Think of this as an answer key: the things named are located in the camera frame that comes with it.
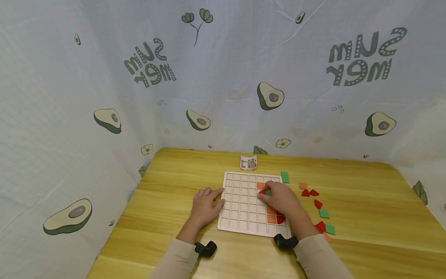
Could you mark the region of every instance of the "grid board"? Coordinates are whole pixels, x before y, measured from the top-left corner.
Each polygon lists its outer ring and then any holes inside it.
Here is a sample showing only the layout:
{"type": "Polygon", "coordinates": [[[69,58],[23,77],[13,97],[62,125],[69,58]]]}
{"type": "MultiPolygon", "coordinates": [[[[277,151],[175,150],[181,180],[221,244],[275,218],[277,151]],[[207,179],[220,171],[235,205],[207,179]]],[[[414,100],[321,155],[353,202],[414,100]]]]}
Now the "grid board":
{"type": "Polygon", "coordinates": [[[291,230],[285,216],[257,198],[269,180],[282,182],[277,175],[226,171],[222,194],[226,202],[219,214],[217,229],[265,237],[281,233],[290,238],[291,230]]]}

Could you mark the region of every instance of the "hand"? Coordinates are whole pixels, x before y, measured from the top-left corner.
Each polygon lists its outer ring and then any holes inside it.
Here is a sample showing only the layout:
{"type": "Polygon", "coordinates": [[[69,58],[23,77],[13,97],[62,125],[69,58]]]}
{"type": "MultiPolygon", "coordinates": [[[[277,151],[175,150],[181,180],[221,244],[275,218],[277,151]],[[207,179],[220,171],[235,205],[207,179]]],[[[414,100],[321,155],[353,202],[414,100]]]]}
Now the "hand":
{"type": "Polygon", "coordinates": [[[223,192],[223,188],[218,190],[212,190],[206,188],[206,190],[200,189],[197,194],[194,195],[194,204],[190,211],[189,219],[187,219],[180,233],[177,235],[177,239],[195,244],[197,242],[198,233],[202,227],[211,223],[223,209],[225,200],[222,199],[214,206],[214,200],[217,196],[223,192]]]}
{"type": "Polygon", "coordinates": [[[292,213],[302,208],[296,194],[285,184],[268,181],[265,189],[271,189],[271,196],[258,194],[257,197],[285,216],[290,217],[292,213]]]}
{"type": "Polygon", "coordinates": [[[268,181],[265,189],[271,189],[271,196],[258,194],[257,197],[271,205],[275,210],[285,214],[297,240],[318,234],[307,213],[300,205],[296,194],[285,184],[268,181]]]}
{"type": "Polygon", "coordinates": [[[213,206],[213,203],[223,190],[224,188],[212,190],[209,187],[206,190],[200,189],[194,196],[194,204],[190,211],[189,221],[201,229],[217,218],[223,209],[225,200],[221,199],[216,206],[213,206]]]}

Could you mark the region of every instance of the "red triangle piece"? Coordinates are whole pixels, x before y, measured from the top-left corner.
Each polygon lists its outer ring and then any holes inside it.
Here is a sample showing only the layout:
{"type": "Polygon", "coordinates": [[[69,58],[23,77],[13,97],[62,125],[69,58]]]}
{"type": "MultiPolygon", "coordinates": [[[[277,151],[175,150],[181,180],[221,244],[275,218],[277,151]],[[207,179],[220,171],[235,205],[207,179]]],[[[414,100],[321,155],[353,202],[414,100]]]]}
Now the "red triangle piece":
{"type": "Polygon", "coordinates": [[[325,232],[325,223],[323,221],[320,221],[319,223],[317,223],[316,227],[318,227],[322,231],[322,233],[325,232]]]}
{"type": "Polygon", "coordinates": [[[321,203],[320,201],[318,201],[318,200],[314,200],[314,205],[316,205],[316,207],[317,207],[318,209],[321,209],[321,208],[322,208],[322,203],[321,203]]]}
{"type": "Polygon", "coordinates": [[[319,233],[323,233],[323,231],[316,225],[314,225],[314,227],[318,230],[319,233]]]}
{"type": "Polygon", "coordinates": [[[283,222],[285,222],[285,217],[284,216],[277,216],[277,223],[278,224],[282,224],[283,222]]]}
{"type": "Polygon", "coordinates": [[[316,190],[311,190],[310,191],[310,195],[312,195],[312,196],[318,196],[319,195],[319,193],[316,191],[316,190]]]}

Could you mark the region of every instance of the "sleeve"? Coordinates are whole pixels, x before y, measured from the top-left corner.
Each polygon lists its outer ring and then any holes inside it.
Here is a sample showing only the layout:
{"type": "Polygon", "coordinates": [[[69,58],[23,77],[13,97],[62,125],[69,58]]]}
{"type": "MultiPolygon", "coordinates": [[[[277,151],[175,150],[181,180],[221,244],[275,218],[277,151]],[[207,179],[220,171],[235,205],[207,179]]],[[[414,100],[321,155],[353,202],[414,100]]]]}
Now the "sleeve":
{"type": "Polygon", "coordinates": [[[322,234],[302,239],[294,252],[308,279],[354,278],[322,234]]]}
{"type": "Polygon", "coordinates": [[[149,279],[187,279],[197,259],[195,245],[174,239],[149,279]]]}

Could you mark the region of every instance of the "green puzzle piece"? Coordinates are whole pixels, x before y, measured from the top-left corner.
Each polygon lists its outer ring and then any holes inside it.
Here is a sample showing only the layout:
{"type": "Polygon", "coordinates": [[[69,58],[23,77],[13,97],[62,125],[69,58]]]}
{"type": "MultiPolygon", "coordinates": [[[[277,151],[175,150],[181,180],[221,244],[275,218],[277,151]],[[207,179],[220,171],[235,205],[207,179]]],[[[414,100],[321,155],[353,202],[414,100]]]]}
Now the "green puzzle piece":
{"type": "Polygon", "coordinates": [[[329,224],[325,224],[325,231],[329,234],[333,234],[336,235],[336,230],[335,230],[335,226],[329,225],[329,224]]]}
{"type": "Polygon", "coordinates": [[[322,218],[327,218],[327,219],[330,218],[330,214],[328,214],[328,211],[326,211],[326,210],[324,210],[324,209],[320,209],[320,210],[319,210],[319,215],[320,215],[322,218]]]}
{"type": "Polygon", "coordinates": [[[281,171],[280,175],[282,176],[282,182],[283,183],[289,183],[289,177],[288,177],[288,172],[286,171],[281,171]]]}

